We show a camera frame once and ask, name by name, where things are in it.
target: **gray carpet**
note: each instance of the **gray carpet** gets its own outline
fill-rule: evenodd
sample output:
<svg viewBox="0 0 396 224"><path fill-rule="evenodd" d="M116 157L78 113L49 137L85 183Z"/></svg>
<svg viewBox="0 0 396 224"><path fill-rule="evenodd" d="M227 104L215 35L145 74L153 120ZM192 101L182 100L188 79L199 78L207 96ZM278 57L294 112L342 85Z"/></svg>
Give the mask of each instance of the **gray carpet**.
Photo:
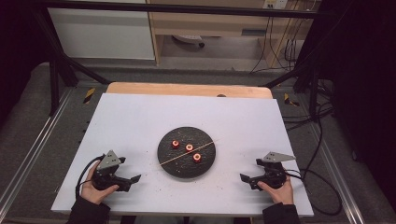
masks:
<svg viewBox="0 0 396 224"><path fill-rule="evenodd" d="M249 75L246 72L161 69L100 69L96 71L104 77L117 81L247 86L261 85L279 76L279 73ZM79 77L85 81L91 80L83 75L79 75ZM50 111L48 79L48 70L45 67L38 67L35 70L21 101L1 129L2 160L0 160L0 164L2 167L7 167L0 171L2 176L0 189L2 191L5 190L7 183L15 174L48 117ZM283 116L304 115L300 106L285 105L283 102L284 92L290 95L290 99L297 100L289 88L293 81L293 79L288 80L280 88L274 88L273 91ZM82 101L88 88L74 89L59 123L7 213L7 218L67 219L67 216L51 212L50 207L56 196L54 191L62 185L68 167L78 150L78 141L83 138L83 130L89 125L87 121L91 119L101 93L106 91L105 86L97 88L90 103L84 105ZM368 223L396 223L394 211L390 208L366 166L351 159L349 146L337 119L330 116L323 119L323 130L326 141L332 149L332 154L342 169L365 220ZM299 167L305 168L317 144L311 128L309 125L305 125L292 130L289 132L289 137ZM311 169L330 180L320 154ZM308 175L307 187L310 192L309 198L313 204L326 211L336 209L337 201L334 194L320 180ZM315 211L314 217L306 217L302 221L305 223L348 223L348 218L344 211L334 217L325 216Z"/></svg>

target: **white panel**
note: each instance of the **white panel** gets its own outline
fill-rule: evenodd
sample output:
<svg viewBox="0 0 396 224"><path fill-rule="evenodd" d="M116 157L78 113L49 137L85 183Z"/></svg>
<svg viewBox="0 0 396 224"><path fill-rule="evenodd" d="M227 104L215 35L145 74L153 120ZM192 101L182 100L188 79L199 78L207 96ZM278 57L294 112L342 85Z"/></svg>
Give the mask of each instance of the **white panel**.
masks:
<svg viewBox="0 0 396 224"><path fill-rule="evenodd" d="M154 60L147 12L49 8L49 14L70 57Z"/></svg>
<svg viewBox="0 0 396 224"><path fill-rule="evenodd" d="M182 126L205 131L216 144L212 167L193 179L172 177L158 163L161 139ZM53 211L70 212L79 174L110 149L126 157L116 175L142 175L129 192L106 198L118 215L260 216L272 200L266 192L251 190L239 174L263 175L256 159L269 151L293 155L276 100L104 94ZM298 170L295 161L283 165ZM303 183L293 178L291 184L299 215L313 216Z"/></svg>

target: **hand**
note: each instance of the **hand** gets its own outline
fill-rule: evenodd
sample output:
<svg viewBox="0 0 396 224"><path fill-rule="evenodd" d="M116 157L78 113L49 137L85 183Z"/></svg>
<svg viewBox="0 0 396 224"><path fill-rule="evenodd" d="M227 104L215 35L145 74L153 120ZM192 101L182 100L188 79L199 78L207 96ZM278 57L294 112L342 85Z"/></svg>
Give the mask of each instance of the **hand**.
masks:
<svg viewBox="0 0 396 224"><path fill-rule="evenodd" d="M87 200L88 202L96 203L96 204L100 204L105 197L107 197L108 195L110 195L119 188L118 185L113 185L108 189L98 190L93 186L92 184L93 172L95 171L99 163L100 162L97 161L96 164L88 172L86 182L82 185L82 192L81 192L81 197L83 199Z"/></svg>
<svg viewBox="0 0 396 224"><path fill-rule="evenodd" d="M294 204L293 187L291 186L289 175L286 175L286 182L279 189L273 189L262 181L259 181L257 185L271 195L274 203Z"/></svg>

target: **floor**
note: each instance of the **floor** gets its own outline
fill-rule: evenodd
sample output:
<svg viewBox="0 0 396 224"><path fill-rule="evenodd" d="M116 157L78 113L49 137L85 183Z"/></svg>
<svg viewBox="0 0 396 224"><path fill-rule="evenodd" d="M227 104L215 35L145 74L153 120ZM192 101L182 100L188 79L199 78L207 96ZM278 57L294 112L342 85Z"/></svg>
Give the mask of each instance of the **floor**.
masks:
<svg viewBox="0 0 396 224"><path fill-rule="evenodd" d="M289 65L284 59L279 59L286 69L264 70L250 73L261 57L257 39L205 37L205 47L179 43L168 36L165 39L163 60L158 66L149 63L128 62L127 65L112 62L89 61L87 66L103 77L117 81L162 82L162 83L193 83L257 86L287 72ZM255 68L266 69L265 60ZM62 184L68 166L78 150L79 141L84 136L84 130L89 126L100 94L106 91L106 86L92 82L90 78L78 74L81 82L77 88L63 88L69 92L70 98L57 124L50 130L50 137L43 143L38 155L30 168L23 172L27 175L17 189L18 194L9 201L13 204L7 208L3 223L64 223L67 216L50 211L56 196L57 188ZM285 120L306 114L303 107L305 94L295 94L292 84L295 79L273 88L274 97ZM96 91L89 104L82 101L88 89L95 87ZM285 104L285 93L293 104ZM319 102L326 102L326 97L319 97ZM50 83L48 67L39 66L33 72L32 78L21 100L14 107L6 124L0 130L0 147L2 150L0 164L7 169L1 169L0 190L7 192L12 189L9 183L18 172L26 155L29 155L32 145L40 135L41 129L49 119ZM288 131L290 143L297 157L300 168L304 168L311 158L318 143L315 137L317 124L306 124L298 129ZM396 215L389 207L387 199L377 187L364 163L353 161L352 152L343 131L337 122L336 115L322 119L325 147L329 148L336 164L341 170L351 191L356 205L359 207L364 223L396 223ZM320 152L315 159L312 170L331 181L328 168L324 162L324 154ZM307 176L307 190L310 200L315 206L335 211L337 200L335 194L319 179ZM336 216L326 216L315 210L314 217L302 219L303 223L353 223L342 210Z"/></svg>

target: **small red object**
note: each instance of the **small red object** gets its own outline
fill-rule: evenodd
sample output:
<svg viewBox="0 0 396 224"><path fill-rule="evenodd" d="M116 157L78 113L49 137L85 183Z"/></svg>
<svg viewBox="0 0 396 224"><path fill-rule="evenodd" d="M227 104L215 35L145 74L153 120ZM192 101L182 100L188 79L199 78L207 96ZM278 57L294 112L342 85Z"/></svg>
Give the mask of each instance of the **small red object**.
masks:
<svg viewBox="0 0 396 224"><path fill-rule="evenodd" d="M172 142L172 148L178 149L178 146L179 146L179 143L178 143L177 140L175 140L175 141Z"/></svg>
<svg viewBox="0 0 396 224"><path fill-rule="evenodd" d="M192 146L192 144L186 145L186 150L187 150L188 152L192 151L193 149L194 149L194 147Z"/></svg>
<svg viewBox="0 0 396 224"><path fill-rule="evenodd" d="M192 158L194 159L194 161L195 161L196 163L198 163L198 162L201 161L201 154L195 153L195 154L192 156Z"/></svg>

